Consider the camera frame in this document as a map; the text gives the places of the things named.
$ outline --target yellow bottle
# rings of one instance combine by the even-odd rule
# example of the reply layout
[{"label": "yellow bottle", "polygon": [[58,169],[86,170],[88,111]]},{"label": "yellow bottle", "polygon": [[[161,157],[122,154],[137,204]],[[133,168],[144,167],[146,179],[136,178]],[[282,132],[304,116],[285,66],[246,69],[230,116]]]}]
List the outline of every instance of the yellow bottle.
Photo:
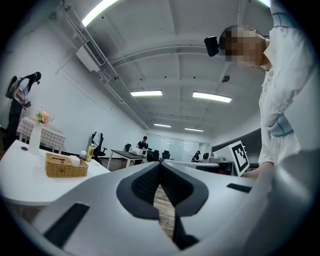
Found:
[{"label": "yellow bottle", "polygon": [[92,158],[92,155],[94,154],[94,144],[92,143],[89,147],[88,147],[88,153],[86,153],[86,158],[85,160],[87,162],[91,162],[91,158]]}]

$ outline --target ceiling light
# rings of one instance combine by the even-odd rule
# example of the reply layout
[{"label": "ceiling light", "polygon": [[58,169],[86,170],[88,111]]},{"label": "ceiling light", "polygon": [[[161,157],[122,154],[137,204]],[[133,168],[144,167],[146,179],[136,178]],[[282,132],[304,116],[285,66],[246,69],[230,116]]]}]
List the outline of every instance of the ceiling light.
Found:
[{"label": "ceiling light", "polygon": [[270,0],[259,0],[259,1],[270,8]]},{"label": "ceiling light", "polygon": [[82,24],[86,27],[88,24],[97,17],[100,13],[102,13],[106,8],[113,5],[118,0],[103,0],[96,7],[94,7],[87,16],[82,20]]},{"label": "ceiling light", "polygon": [[216,94],[210,94],[210,93],[203,93],[203,92],[193,92],[194,98],[201,98],[201,99],[207,99],[207,100],[213,100],[213,101],[219,101],[219,102],[227,102],[229,103],[232,98],[220,96]]},{"label": "ceiling light", "polygon": [[169,127],[169,128],[171,128],[171,126],[170,125],[165,125],[165,124],[158,124],[158,123],[155,123],[154,124],[155,126],[162,126],[162,127]]},{"label": "ceiling light", "polygon": [[161,90],[144,90],[144,91],[133,91],[131,95],[136,96],[162,96]]},{"label": "ceiling light", "polygon": [[203,132],[204,130],[200,130],[200,129],[191,129],[191,128],[184,128],[185,130],[188,131],[196,131],[196,132]]}]

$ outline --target bottle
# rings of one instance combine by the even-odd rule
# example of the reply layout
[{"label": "bottle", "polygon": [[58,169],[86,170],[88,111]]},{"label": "bottle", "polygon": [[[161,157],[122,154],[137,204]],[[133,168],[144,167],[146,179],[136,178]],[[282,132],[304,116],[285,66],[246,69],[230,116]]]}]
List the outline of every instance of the bottle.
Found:
[{"label": "bottle", "polygon": [[91,162],[91,158],[92,158],[92,155],[94,154],[94,144],[92,143],[89,147],[88,147],[88,153],[86,154],[86,161],[87,162]]},{"label": "bottle", "polygon": [[86,161],[86,158],[87,158],[87,152],[82,150],[80,155],[79,155],[79,158],[83,161]]}]

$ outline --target pink flower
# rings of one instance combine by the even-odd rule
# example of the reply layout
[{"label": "pink flower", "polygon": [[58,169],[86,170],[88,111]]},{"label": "pink flower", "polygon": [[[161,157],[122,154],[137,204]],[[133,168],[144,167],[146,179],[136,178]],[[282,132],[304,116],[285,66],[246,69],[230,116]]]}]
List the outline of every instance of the pink flower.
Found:
[{"label": "pink flower", "polygon": [[47,115],[45,115],[45,116],[43,117],[43,122],[44,122],[45,124],[47,124],[47,123],[49,122],[49,117],[48,117]]}]

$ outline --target white vase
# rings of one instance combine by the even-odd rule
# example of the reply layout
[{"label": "white vase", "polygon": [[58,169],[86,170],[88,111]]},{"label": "white vase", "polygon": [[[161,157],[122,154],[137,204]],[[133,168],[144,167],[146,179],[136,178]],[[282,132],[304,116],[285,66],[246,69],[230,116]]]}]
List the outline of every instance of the white vase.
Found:
[{"label": "white vase", "polygon": [[29,152],[33,155],[37,155],[39,153],[42,126],[42,123],[36,121],[30,136]]}]

